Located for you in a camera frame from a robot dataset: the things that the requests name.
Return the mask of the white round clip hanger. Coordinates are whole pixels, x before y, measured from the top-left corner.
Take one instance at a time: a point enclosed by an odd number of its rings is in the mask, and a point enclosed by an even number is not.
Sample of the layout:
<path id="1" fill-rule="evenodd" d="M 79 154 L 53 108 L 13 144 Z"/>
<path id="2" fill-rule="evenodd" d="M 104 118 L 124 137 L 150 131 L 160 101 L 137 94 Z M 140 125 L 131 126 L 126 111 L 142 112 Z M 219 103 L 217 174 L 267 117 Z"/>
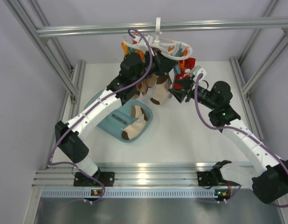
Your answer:
<path id="1" fill-rule="evenodd" d="M 136 45 L 133 44 L 133 39 L 135 36 L 138 35 L 136 34 L 131 34 L 129 33 L 129 36 L 132 37 L 132 43 L 129 43 L 126 39 L 126 37 L 123 39 L 123 42 L 121 43 L 121 46 L 123 48 L 123 51 L 125 54 L 130 53 L 130 52 L 142 52 L 145 53 L 139 49 L 136 48 Z M 152 44 L 150 44 L 150 47 L 152 49 L 158 49 L 161 51 L 161 53 L 172 60 L 186 60 L 192 56 L 193 50 L 192 47 L 184 42 L 180 41 L 175 41 L 175 40 L 170 40 L 166 39 L 160 36 L 161 35 L 161 18 L 157 17 L 156 18 L 156 25 L 155 25 L 155 35 L 152 35 L 154 37 L 154 41 Z M 183 56 L 182 57 L 176 57 L 175 54 L 177 50 L 179 49 L 179 45 L 182 44 L 182 48 L 184 50 Z"/>

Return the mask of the orange clothes peg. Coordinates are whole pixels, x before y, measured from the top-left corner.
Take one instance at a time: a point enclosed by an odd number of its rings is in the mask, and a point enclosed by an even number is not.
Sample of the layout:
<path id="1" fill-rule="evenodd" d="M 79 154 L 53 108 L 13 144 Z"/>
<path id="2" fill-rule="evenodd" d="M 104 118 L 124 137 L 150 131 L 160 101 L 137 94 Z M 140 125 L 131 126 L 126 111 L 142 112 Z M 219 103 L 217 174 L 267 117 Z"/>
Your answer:
<path id="1" fill-rule="evenodd" d="M 179 67 L 180 73 L 184 72 L 186 70 L 185 60 L 180 60 L 178 62 L 178 67 Z"/>

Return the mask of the cream brown sock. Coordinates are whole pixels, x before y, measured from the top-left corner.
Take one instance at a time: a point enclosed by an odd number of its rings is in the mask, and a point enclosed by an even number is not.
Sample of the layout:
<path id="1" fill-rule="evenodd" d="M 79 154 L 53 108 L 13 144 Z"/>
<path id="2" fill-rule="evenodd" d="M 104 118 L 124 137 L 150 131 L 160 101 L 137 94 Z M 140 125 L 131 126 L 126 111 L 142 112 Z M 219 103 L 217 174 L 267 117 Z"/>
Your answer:
<path id="1" fill-rule="evenodd" d="M 168 98 L 169 92 L 169 76 L 159 76 L 157 78 L 154 92 L 150 98 L 150 101 L 155 105 L 161 105 L 163 104 L 166 99 Z"/>

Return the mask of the red sock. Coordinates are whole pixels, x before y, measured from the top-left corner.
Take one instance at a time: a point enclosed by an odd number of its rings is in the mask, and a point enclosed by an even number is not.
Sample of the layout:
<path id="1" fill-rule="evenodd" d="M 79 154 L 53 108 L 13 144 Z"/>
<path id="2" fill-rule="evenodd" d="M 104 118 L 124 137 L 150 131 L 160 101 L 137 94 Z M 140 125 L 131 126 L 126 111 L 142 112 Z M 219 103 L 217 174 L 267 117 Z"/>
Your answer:
<path id="1" fill-rule="evenodd" d="M 173 81 L 173 88 L 174 89 L 181 89 L 182 86 L 176 83 L 177 80 L 182 80 L 184 78 L 189 77 L 189 72 L 194 68 L 196 63 L 195 58 L 188 58 L 186 60 L 182 60 L 178 62 L 178 65 L 174 67 L 174 81 Z"/>

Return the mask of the argyle beige orange sock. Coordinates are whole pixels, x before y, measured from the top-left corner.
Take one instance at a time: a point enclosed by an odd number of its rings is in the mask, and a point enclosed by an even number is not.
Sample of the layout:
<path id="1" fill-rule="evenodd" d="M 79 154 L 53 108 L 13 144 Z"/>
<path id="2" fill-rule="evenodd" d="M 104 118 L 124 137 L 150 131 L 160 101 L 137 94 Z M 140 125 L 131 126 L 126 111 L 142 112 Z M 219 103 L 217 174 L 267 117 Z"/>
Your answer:
<path id="1" fill-rule="evenodd" d="M 136 85 L 137 91 L 133 95 L 132 99 L 137 99 L 141 95 L 145 96 L 150 88 L 152 88 L 156 82 L 157 82 L 158 76 L 153 74 L 150 78 L 140 82 L 139 84 Z"/>

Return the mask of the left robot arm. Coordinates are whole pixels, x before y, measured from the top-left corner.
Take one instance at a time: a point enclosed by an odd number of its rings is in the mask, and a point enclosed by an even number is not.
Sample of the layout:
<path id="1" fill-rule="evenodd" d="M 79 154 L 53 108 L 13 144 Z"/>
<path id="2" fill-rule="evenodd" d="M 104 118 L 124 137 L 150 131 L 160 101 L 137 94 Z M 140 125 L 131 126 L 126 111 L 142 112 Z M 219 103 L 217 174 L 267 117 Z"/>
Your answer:
<path id="1" fill-rule="evenodd" d="M 56 146 L 84 173 L 89 185 L 99 183 L 100 169 L 90 158 L 84 139 L 105 117 L 136 94 L 138 83 L 152 75 L 166 75 L 177 63 L 158 49 L 146 53 L 144 61 L 138 53 L 128 53 L 120 64 L 118 76 L 89 107 L 66 123 L 59 121 L 55 125 Z"/>

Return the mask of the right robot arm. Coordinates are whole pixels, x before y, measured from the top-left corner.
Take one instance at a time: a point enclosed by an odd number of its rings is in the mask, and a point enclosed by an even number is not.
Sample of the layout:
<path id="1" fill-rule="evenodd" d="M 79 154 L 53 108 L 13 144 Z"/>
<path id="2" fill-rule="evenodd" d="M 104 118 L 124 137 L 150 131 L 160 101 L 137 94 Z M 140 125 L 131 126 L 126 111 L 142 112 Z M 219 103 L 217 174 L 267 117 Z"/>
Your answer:
<path id="1" fill-rule="evenodd" d="M 288 194 L 288 160 L 283 160 L 271 151 L 248 129 L 240 115 L 231 107 L 231 87 L 224 81 L 217 81 L 211 90 L 195 84 L 191 79 L 179 81 L 181 89 L 169 89 L 178 102 L 195 102 L 198 116 L 199 104 L 210 109 L 210 124 L 226 136 L 251 162 L 252 168 L 236 166 L 224 160 L 213 165 L 212 179 L 217 185 L 234 182 L 253 191 L 264 204 Z"/>

